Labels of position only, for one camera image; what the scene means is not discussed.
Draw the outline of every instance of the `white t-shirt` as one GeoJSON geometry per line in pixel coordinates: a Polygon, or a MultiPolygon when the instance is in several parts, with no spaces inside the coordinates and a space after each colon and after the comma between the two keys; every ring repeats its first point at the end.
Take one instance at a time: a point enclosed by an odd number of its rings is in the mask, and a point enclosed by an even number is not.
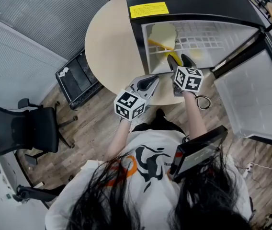
{"type": "MultiPolygon", "coordinates": [[[[121,154],[129,152],[126,161],[130,162],[128,188],[130,199],[140,215],[145,229],[165,229],[171,210],[175,208],[180,194],[180,186],[166,175],[171,166],[178,145],[184,134],[178,131],[147,130],[129,134],[127,146],[121,154]]],[[[87,161],[50,207],[46,218],[47,230],[66,229],[71,206],[83,193],[100,161],[87,161]]],[[[247,185],[229,157],[229,175],[236,177],[238,201],[234,210],[245,219],[251,216],[247,185]]]]}

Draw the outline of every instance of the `warning sticker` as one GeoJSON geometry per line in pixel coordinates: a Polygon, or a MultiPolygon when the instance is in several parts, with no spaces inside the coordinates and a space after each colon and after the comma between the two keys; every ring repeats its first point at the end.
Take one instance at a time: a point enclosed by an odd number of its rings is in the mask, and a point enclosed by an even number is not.
{"type": "Polygon", "coordinates": [[[165,2],[139,4],[130,7],[131,18],[169,13],[165,2]]]}

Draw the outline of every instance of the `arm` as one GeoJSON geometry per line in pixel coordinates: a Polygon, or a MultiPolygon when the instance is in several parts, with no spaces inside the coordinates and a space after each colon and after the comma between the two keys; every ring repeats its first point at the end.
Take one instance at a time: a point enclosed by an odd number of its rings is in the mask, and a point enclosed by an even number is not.
{"type": "Polygon", "coordinates": [[[185,106],[187,111],[187,116],[189,118],[189,135],[190,140],[198,136],[207,133],[204,121],[201,117],[197,102],[194,98],[193,93],[184,91],[183,96],[185,99],[185,106]]]}
{"type": "Polygon", "coordinates": [[[130,131],[131,122],[122,119],[116,134],[110,143],[108,150],[106,152],[106,159],[111,160],[116,157],[125,148],[127,135],[130,131]]]}

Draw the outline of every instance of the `wooden floor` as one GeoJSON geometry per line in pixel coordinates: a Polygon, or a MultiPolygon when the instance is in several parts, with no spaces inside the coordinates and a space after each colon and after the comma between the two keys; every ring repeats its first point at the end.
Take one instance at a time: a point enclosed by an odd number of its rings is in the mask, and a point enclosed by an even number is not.
{"type": "MultiPolygon", "coordinates": [[[[229,129],[229,134],[224,142],[224,150],[233,156],[236,165],[244,168],[249,162],[272,167],[272,146],[257,143],[249,139],[233,136],[226,111],[220,97],[214,87],[207,89],[205,94],[211,98],[212,106],[201,111],[208,129],[224,125],[229,129]]],[[[64,95],[57,85],[45,98],[45,106],[53,106],[55,101],[60,101],[61,106],[57,109],[57,121],[62,123],[73,116],[78,116],[78,121],[64,127],[62,135],[68,142],[74,142],[75,148],[67,149],[61,142],[58,153],[48,153],[39,158],[38,165],[29,167],[24,160],[24,153],[36,154],[37,150],[19,151],[18,156],[33,184],[44,182],[44,188],[52,189],[61,184],[66,184],[70,175],[75,175],[87,160],[103,160],[107,145],[110,143],[119,125],[119,118],[114,114],[113,101],[115,95],[106,88],[102,89],[84,106],[77,111],[72,111],[67,104],[64,95]]],[[[142,122],[149,122],[155,116],[158,106],[151,107],[138,120],[133,121],[132,128],[142,122]]],[[[186,133],[188,119],[184,104],[163,106],[162,109],[169,121],[180,126],[186,133]]],[[[272,170],[255,166],[254,173],[247,179],[249,194],[253,199],[256,211],[252,220],[254,228],[261,226],[265,216],[272,213],[272,170]]]]}

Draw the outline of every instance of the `black cabinet top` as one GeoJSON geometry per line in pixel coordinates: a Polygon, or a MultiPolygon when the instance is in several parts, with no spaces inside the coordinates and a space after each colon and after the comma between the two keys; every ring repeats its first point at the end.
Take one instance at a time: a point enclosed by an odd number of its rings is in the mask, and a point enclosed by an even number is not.
{"type": "Polygon", "coordinates": [[[139,4],[165,2],[169,14],[132,19],[138,23],[169,20],[218,20],[263,26],[248,0],[127,0],[128,7],[139,4]]]}

